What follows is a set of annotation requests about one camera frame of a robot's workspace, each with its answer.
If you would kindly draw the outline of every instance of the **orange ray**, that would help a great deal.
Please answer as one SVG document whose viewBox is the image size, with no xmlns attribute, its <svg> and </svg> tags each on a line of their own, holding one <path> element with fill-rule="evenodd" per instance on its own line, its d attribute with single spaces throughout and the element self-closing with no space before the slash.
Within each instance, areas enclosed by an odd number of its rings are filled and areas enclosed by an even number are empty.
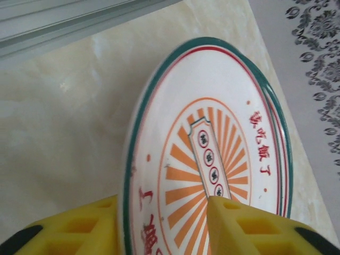
<svg viewBox="0 0 340 255">
<path fill-rule="evenodd" d="M 181 138 L 181 140 L 184 142 L 184 144 L 188 147 L 190 151 L 192 151 L 192 147 L 190 144 L 190 140 L 188 137 L 188 134 L 186 133 L 185 129 L 183 126 L 181 126 L 180 130 L 178 131 L 178 136 Z"/>
<path fill-rule="evenodd" d="M 207 206 L 207 203 L 208 203 L 207 199 L 203 200 L 201 202 L 201 204 L 196 208 L 196 210 L 192 213 L 192 215 L 189 217 L 189 219 L 184 223 L 181 230 L 177 233 L 177 235 L 175 237 L 175 243 L 176 243 L 178 248 L 181 246 L 185 236 L 187 235 L 187 233 L 188 233 L 190 227 L 192 226 L 192 224 L 194 223 L 195 219 L 198 217 L 198 215 L 204 209 L 204 207 Z"/>
<path fill-rule="evenodd" d="M 218 142 L 218 149 L 219 151 L 221 151 L 222 148 L 222 135 L 221 135 L 221 131 L 222 131 L 222 111 L 221 110 L 217 110 L 217 142 Z"/>
<path fill-rule="evenodd" d="M 240 200 L 234 194 L 231 193 L 230 195 L 232 196 L 232 200 L 240 202 Z"/>
<path fill-rule="evenodd" d="M 228 136 L 228 131 L 229 131 L 229 123 L 230 123 L 230 118 L 225 115 L 225 121 L 224 121 L 224 135 L 223 135 L 223 143 L 222 143 L 222 155 L 225 155 L 225 149 L 227 148 L 227 136 Z"/>
<path fill-rule="evenodd" d="M 235 167 L 235 165 L 245 156 L 245 150 L 242 149 L 239 154 L 235 157 L 235 159 L 233 160 L 233 162 L 231 162 L 231 164 L 229 166 L 227 166 L 227 169 L 233 169 Z"/>
<path fill-rule="evenodd" d="M 243 171 L 246 171 L 247 169 L 248 169 L 248 165 L 246 162 L 244 162 L 241 166 L 239 166 L 235 170 L 231 172 L 226 171 L 227 179 L 229 180 L 231 177 L 235 176 L 236 174 L 242 173 Z"/>
<path fill-rule="evenodd" d="M 228 184 L 248 184 L 248 176 L 228 179 Z"/>
<path fill-rule="evenodd" d="M 201 199 L 205 196 L 206 194 L 204 192 L 199 193 L 196 197 L 194 197 L 189 202 L 182 205 L 181 207 L 179 207 L 179 209 L 170 214 L 170 216 L 168 217 L 170 228 L 172 228 L 181 218 L 183 218 L 184 215 L 188 213 L 188 211 L 190 211 L 190 209 L 194 207 L 199 201 L 201 201 Z"/>
<path fill-rule="evenodd" d="M 241 190 L 241 189 L 236 188 L 232 185 L 229 185 L 229 189 L 230 189 L 231 192 L 236 193 L 237 195 L 243 197 L 244 199 L 247 199 L 248 192 L 246 190 Z"/>
<path fill-rule="evenodd" d="M 211 122 L 212 129 L 214 130 L 216 134 L 215 122 L 214 122 L 214 109 L 212 107 L 208 107 L 208 114 L 209 114 L 209 121 Z"/>
<path fill-rule="evenodd" d="M 202 179 L 199 175 L 191 174 L 183 170 L 168 166 L 166 170 L 166 178 L 174 181 L 187 181 L 187 182 L 201 182 Z"/>
<path fill-rule="evenodd" d="M 204 190 L 204 187 L 202 184 L 199 184 L 196 186 L 167 191 L 165 192 L 165 203 L 168 205 L 202 190 Z"/>
<path fill-rule="evenodd" d="M 203 118 L 204 117 L 203 108 L 198 109 L 197 112 L 198 112 L 198 118 Z"/>
<path fill-rule="evenodd" d="M 232 131 L 231 131 L 229 139 L 228 139 L 228 146 L 227 146 L 227 149 L 226 149 L 225 154 L 223 156 L 223 166 L 224 166 L 224 169 L 227 168 L 226 161 L 228 159 L 228 154 L 230 152 L 230 148 L 231 148 L 231 146 L 233 144 L 233 141 L 234 141 L 235 133 L 236 133 L 236 127 L 235 127 L 235 125 L 233 125 Z"/>
<path fill-rule="evenodd" d="M 185 255 L 190 255 L 192 253 L 193 247 L 197 241 L 197 236 L 201 230 L 201 227 L 203 225 L 204 219 L 206 218 L 206 215 L 207 215 L 207 207 L 204 209 L 200 219 L 197 222 L 197 226 L 195 230 L 193 231 L 192 236 L 190 237 L 188 246 L 185 249 L 185 253 L 184 253 Z"/>
<path fill-rule="evenodd" d="M 172 145 L 170 155 L 192 169 L 198 171 L 196 162 L 192 160 L 187 154 L 185 154 L 177 145 Z"/>
<path fill-rule="evenodd" d="M 208 236 L 208 223 L 206 222 L 203 229 L 201 240 L 198 240 L 200 245 L 198 246 L 197 254 L 199 255 L 203 255 L 204 245 L 206 244 L 207 236 Z"/>
<path fill-rule="evenodd" d="M 232 151 L 230 152 L 230 154 L 228 156 L 228 160 L 227 160 L 225 166 L 229 165 L 230 161 L 234 158 L 237 149 L 240 147 L 240 144 L 241 144 L 241 137 L 238 136 L 236 143 L 234 144 L 234 147 L 233 147 Z"/>
<path fill-rule="evenodd" d="M 190 116 L 187 118 L 187 120 L 188 120 L 189 125 L 191 125 L 192 123 L 195 122 L 195 118 L 193 117 L 192 114 L 190 114 Z"/>
</svg>

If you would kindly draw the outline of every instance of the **orange sunburst design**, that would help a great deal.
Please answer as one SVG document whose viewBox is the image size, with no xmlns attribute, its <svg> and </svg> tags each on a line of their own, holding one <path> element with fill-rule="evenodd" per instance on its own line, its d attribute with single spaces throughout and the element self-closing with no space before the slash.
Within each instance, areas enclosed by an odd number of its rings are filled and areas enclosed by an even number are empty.
<svg viewBox="0 0 340 255">
<path fill-rule="evenodd" d="M 246 153 L 248 149 L 244 148 L 243 131 L 235 116 L 226 106 L 223 106 L 212 105 L 198 108 L 183 114 L 183 117 L 180 115 L 177 117 L 181 121 L 181 124 L 174 130 L 178 139 L 172 138 L 174 142 L 171 144 L 169 158 L 167 158 L 171 165 L 166 168 L 164 176 L 169 182 L 167 184 L 169 187 L 177 188 L 165 192 L 165 204 L 173 204 L 173 206 L 169 207 L 169 210 L 166 209 L 167 212 L 161 213 L 166 215 L 167 219 L 161 222 L 161 225 L 167 223 L 167 229 L 172 232 L 174 244 L 184 254 L 193 252 L 203 254 L 203 251 L 207 251 L 207 246 L 208 253 L 211 252 L 209 243 L 207 243 L 209 235 L 205 220 L 207 206 L 205 186 L 202 185 L 201 168 L 196 162 L 195 153 L 197 152 L 192 148 L 192 137 L 188 138 L 191 125 L 198 123 L 203 117 L 214 131 L 215 137 L 211 138 L 211 141 L 217 144 L 219 150 L 217 153 L 220 154 L 224 168 L 222 173 L 229 182 L 231 199 L 247 204 L 250 202 L 251 176 L 248 168 L 249 157 Z"/>
</svg>

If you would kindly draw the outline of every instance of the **white ceramic plate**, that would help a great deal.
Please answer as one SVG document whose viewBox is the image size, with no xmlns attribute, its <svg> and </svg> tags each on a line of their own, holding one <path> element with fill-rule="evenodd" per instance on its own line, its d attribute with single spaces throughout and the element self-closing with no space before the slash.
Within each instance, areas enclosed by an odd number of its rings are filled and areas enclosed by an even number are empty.
<svg viewBox="0 0 340 255">
<path fill-rule="evenodd" d="M 264 82 L 247 58 L 215 38 L 184 43 L 156 70 L 126 141 L 127 254 L 208 254 L 209 196 L 288 215 L 286 130 L 283 116 L 272 119 L 278 104 L 267 103 Z"/>
</svg>

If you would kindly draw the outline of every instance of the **plate rim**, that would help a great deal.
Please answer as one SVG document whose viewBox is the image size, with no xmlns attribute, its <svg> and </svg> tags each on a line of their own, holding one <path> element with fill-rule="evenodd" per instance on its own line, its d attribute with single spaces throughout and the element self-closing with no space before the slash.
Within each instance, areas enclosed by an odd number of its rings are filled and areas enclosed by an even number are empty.
<svg viewBox="0 0 340 255">
<path fill-rule="evenodd" d="M 280 119 L 280 123 L 283 132 L 285 134 L 285 142 L 286 142 L 286 150 L 287 150 L 287 157 L 288 157 L 288 173 L 289 173 L 289 196 L 288 196 L 288 209 L 287 209 L 287 217 L 290 217 L 291 214 L 291 205 L 292 205 L 292 195 L 293 195 L 293 167 L 292 167 L 292 151 L 291 151 L 291 142 L 288 133 L 288 128 L 286 125 L 285 117 L 279 101 L 270 86 L 266 77 L 262 74 L 262 72 L 257 68 L 257 66 L 252 63 L 247 57 L 245 57 L 242 53 L 240 53 L 234 46 L 231 44 L 214 37 L 198 37 L 191 39 L 189 41 L 184 42 L 183 44 L 179 45 L 175 50 L 173 50 L 164 61 L 161 62 L 160 65 L 156 68 L 155 72 L 152 74 L 151 79 L 146 83 L 146 88 L 143 90 L 141 94 L 140 100 L 138 100 L 137 107 L 138 110 L 136 111 L 136 115 L 132 117 L 130 125 L 130 133 L 128 133 L 128 137 L 125 139 L 126 143 L 126 151 L 123 154 L 123 162 L 122 166 L 124 168 L 124 180 L 123 180 L 123 194 L 122 194 L 122 230 L 123 230 L 123 238 L 122 244 L 126 254 L 132 254 L 132 241 L 131 241 L 131 231 L 130 231 L 130 208 L 129 208 L 129 197 L 130 197 L 130 183 L 131 183 L 131 169 L 132 169 L 132 162 L 133 162 L 133 152 L 137 140 L 138 130 L 140 124 L 142 123 L 143 116 L 145 110 L 148 105 L 148 101 L 151 97 L 151 94 L 157 85 L 158 81 L 162 79 L 163 75 L 166 73 L 167 69 L 174 63 L 178 57 L 180 57 L 183 53 L 187 52 L 190 49 L 203 46 L 203 45 L 212 45 L 224 48 L 229 50 L 233 54 L 235 54 L 250 70 L 253 74 L 254 78 L 259 83 L 259 87 L 262 90 L 263 95 L 265 96 L 266 103 L 268 108 L 270 109 L 270 103 L 268 102 L 268 98 L 266 96 L 266 92 L 268 92 L 271 100 L 274 103 L 274 106 L 278 112 L 278 117 Z M 273 112 L 270 111 L 272 121 L 273 119 Z"/>
</svg>

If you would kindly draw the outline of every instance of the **black rubber pad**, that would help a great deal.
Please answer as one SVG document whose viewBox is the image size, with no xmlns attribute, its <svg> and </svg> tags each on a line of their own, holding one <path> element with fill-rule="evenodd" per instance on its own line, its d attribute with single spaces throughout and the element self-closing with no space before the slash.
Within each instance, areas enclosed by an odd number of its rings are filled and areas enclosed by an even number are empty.
<svg viewBox="0 0 340 255">
<path fill-rule="evenodd" d="M 340 255 L 340 250 L 318 233 L 303 227 L 296 227 L 295 231 L 297 231 L 307 242 L 313 245 L 314 248 L 321 254 Z"/>
<path fill-rule="evenodd" d="M 14 255 L 42 229 L 43 226 L 35 225 L 16 232 L 4 243 L 0 244 L 0 255 Z"/>
</svg>

